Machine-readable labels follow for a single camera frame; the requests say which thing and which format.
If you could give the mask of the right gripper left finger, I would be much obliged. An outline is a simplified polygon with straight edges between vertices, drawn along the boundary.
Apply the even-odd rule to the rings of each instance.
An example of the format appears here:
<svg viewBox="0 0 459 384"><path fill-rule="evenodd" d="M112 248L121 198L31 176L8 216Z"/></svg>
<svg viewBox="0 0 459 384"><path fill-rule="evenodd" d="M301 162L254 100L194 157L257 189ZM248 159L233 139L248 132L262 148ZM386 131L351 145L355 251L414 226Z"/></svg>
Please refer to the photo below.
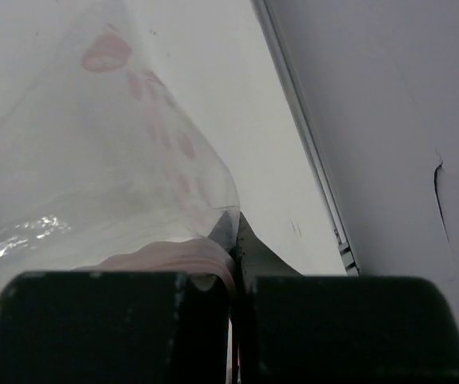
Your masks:
<svg viewBox="0 0 459 384"><path fill-rule="evenodd" d="M0 293L0 383L229 383L233 217L117 270L30 271Z"/></svg>

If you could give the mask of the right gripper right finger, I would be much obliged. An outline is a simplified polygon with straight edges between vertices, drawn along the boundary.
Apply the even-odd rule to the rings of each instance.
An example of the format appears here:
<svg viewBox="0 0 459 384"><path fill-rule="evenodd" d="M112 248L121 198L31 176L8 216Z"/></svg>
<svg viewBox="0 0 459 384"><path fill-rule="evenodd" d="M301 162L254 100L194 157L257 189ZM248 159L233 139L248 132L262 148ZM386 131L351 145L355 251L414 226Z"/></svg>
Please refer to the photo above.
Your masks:
<svg viewBox="0 0 459 384"><path fill-rule="evenodd" d="M459 383L459 330L430 281L304 276L245 219L235 257L244 383Z"/></svg>

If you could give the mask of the clear zip top bag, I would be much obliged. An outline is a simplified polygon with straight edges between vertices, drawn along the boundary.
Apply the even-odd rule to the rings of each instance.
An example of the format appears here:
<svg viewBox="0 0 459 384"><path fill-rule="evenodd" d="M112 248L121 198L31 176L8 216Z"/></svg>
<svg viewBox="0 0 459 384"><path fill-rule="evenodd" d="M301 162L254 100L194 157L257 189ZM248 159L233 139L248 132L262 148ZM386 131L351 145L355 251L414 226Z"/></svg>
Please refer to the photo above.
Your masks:
<svg viewBox="0 0 459 384"><path fill-rule="evenodd" d="M234 298L239 215L120 1L82 14L0 117L0 292L32 270L148 270L220 279Z"/></svg>

